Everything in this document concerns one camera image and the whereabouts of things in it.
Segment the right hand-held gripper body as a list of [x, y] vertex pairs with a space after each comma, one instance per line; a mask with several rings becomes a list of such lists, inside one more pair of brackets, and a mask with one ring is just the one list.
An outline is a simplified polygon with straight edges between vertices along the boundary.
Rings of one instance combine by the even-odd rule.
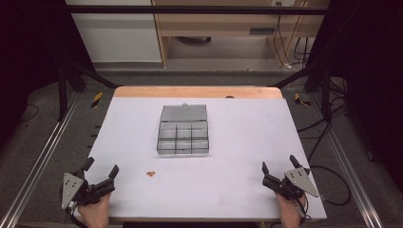
[[285, 171], [282, 180], [269, 173], [268, 177], [263, 177], [262, 185], [280, 194], [287, 200], [297, 200], [302, 198], [306, 193], [315, 198], [319, 197], [316, 187], [302, 167]]

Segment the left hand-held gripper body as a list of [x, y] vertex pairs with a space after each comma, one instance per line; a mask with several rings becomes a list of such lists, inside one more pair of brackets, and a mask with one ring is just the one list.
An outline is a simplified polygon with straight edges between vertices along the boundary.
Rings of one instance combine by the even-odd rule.
[[62, 184], [61, 207], [68, 209], [73, 203], [88, 205], [98, 203], [102, 197], [115, 190], [115, 174], [111, 173], [106, 180], [97, 184], [89, 184], [84, 173], [65, 173]]

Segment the clear plastic compartment box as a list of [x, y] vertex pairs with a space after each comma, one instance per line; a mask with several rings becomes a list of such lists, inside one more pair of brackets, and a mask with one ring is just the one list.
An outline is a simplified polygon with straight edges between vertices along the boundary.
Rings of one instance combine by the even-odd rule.
[[159, 155], [208, 154], [206, 105], [165, 105], [160, 118], [157, 151]]

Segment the person's right hand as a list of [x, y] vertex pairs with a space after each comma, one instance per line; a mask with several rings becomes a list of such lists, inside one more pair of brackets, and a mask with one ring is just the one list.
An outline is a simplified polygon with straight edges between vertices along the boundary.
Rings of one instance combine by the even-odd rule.
[[302, 197], [299, 200], [287, 200], [280, 194], [275, 194], [275, 196], [278, 202], [282, 228], [299, 228], [301, 216], [298, 213], [297, 208], [304, 207], [306, 199]]

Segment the person's left hand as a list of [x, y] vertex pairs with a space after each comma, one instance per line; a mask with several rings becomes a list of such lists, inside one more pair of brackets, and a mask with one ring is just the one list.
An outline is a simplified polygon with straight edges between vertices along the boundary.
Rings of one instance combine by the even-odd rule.
[[111, 194], [107, 194], [96, 204], [80, 205], [78, 207], [78, 211], [88, 228], [108, 228], [110, 197]]

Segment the yellow black floor tape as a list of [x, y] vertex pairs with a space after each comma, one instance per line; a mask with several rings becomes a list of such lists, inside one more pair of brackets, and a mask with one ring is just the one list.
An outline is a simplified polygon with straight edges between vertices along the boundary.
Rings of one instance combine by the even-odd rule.
[[95, 108], [95, 107], [98, 106], [98, 103], [100, 102], [100, 100], [101, 100], [103, 94], [104, 94], [103, 92], [98, 92], [98, 93], [95, 95], [95, 97], [94, 97], [94, 99], [93, 99], [93, 102], [92, 102], [92, 104], [91, 104], [91, 108]]
[[311, 106], [310, 102], [302, 101], [298, 93], [295, 93], [295, 103], [297, 105]]

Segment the black curtain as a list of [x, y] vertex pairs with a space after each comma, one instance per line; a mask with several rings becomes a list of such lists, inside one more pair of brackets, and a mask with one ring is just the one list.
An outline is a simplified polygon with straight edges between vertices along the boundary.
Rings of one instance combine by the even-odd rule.
[[347, 81], [347, 103], [375, 157], [403, 190], [403, 0], [330, 0], [312, 49], [342, 29], [330, 74]]
[[29, 94], [56, 81], [57, 66], [25, 4], [64, 6], [66, 0], [0, 0], [0, 148], [25, 112]]

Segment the white cabinet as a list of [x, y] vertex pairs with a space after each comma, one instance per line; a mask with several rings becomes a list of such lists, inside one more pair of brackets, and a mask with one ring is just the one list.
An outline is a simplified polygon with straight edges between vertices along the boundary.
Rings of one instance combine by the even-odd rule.
[[95, 63], [161, 62], [153, 14], [73, 13]]

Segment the light wooden desk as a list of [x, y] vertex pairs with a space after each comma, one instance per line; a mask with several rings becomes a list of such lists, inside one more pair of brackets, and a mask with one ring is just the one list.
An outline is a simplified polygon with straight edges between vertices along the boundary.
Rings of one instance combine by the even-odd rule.
[[[153, 6], [327, 8], [331, 0], [150, 0]], [[321, 15], [156, 14], [163, 63], [173, 37], [264, 37], [279, 67], [291, 63], [297, 38], [315, 38]]]

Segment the aluminium floor rail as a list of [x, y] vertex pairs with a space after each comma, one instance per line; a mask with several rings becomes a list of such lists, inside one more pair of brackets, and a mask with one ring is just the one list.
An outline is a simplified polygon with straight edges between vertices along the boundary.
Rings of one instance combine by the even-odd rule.
[[48, 161], [50, 160], [55, 148], [57, 147], [63, 133], [69, 123], [69, 120], [76, 108], [77, 102], [81, 98], [81, 92], [73, 92], [68, 101], [67, 113], [58, 121], [54, 126], [48, 140], [41, 150], [39, 157], [31, 168], [24, 184], [22, 185], [18, 195], [14, 199], [7, 213], [0, 219], [0, 228], [14, 228], [19, 218], [21, 217], [24, 209], [29, 202], [29, 199], [35, 189], [38, 181], [40, 180]]
[[[343, 108], [343, 103], [340, 98], [331, 98], [329, 101], [322, 98], [321, 100], [317, 95], [310, 94], [309, 95], [313, 107], [317, 112], [319, 118], [324, 117], [324, 108], [323, 106], [328, 105], [330, 107], [330, 113], [327, 115], [326, 120], [329, 122], [336, 114], [337, 108]], [[352, 199], [355, 201], [355, 205], [357, 206], [367, 228], [384, 228], [381, 219], [374, 209], [374, 206], [362, 184], [360, 181], [356, 171], [354, 170], [352, 164], [348, 160], [343, 147], [338, 140], [338, 137], [332, 127], [329, 125], [328, 127], [324, 127], [324, 132], [326, 133], [326, 137], [330, 146], [332, 147], [332, 151], [336, 158], [336, 162], [341, 170], [342, 176], [344, 180], [347, 182], [350, 187], [350, 191], [352, 194]]]

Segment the black frame post with strut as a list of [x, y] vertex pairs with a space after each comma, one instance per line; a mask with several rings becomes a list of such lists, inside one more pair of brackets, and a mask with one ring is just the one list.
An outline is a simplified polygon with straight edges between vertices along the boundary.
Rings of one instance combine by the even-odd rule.
[[328, 67], [325, 63], [317, 62], [310, 64], [284, 80], [273, 84], [272, 87], [283, 88], [302, 76], [308, 77], [304, 86], [306, 92], [314, 92], [319, 86], [321, 86], [320, 112], [324, 119], [329, 122], [331, 120], [331, 105], [329, 101], [331, 78], [328, 73]]
[[67, 84], [70, 84], [74, 91], [84, 91], [86, 88], [86, 83], [82, 79], [82, 75], [86, 75], [108, 88], [119, 87], [119, 85], [114, 84], [99, 75], [95, 70], [82, 66], [69, 57], [64, 57], [61, 60], [61, 63], [58, 66], [57, 75], [59, 93], [59, 122], [62, 121], [67, 115]]

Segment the black horizontal frame bar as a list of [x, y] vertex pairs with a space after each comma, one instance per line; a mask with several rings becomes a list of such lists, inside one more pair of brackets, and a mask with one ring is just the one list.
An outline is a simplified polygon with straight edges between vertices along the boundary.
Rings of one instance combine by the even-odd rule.
[[140, 14], [280, 14], [280, 15], [326, 15], [328, 8], [281, 8], [281, 7], [226, 7], [226, 6], [81, 6], [62, 7], [71, 13], [140, 13]]

